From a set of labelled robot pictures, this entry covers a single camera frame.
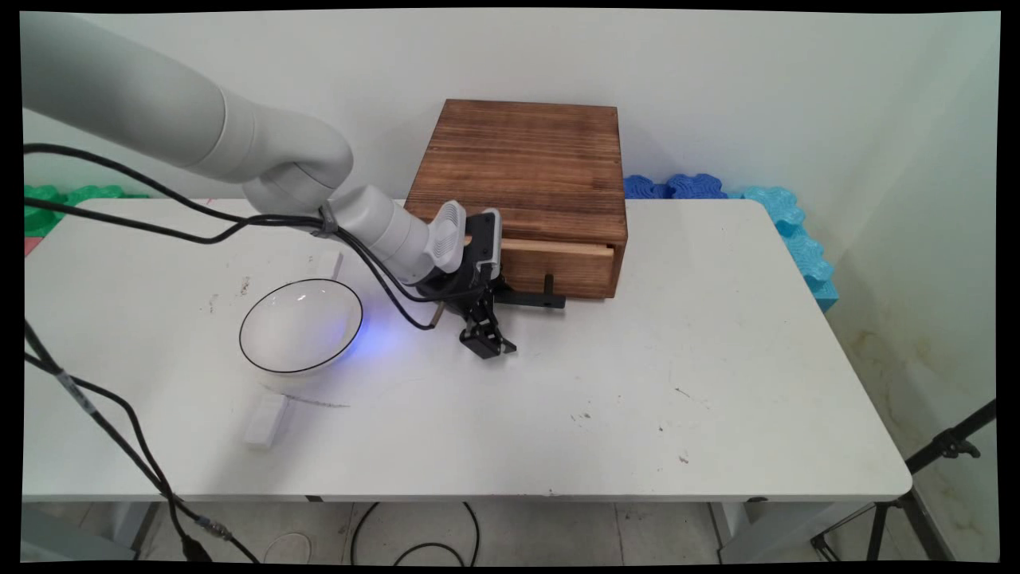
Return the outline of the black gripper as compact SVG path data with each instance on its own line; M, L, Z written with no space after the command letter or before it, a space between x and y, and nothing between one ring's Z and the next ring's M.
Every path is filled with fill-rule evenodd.
M508 283L501 272L493 276L494 271L494 265L463 266L456 273L428 277L415 285L420 297L444 302L448 310L463 317L460 341L483 360L517 350L504 337L496 318L496 294L507 292Z

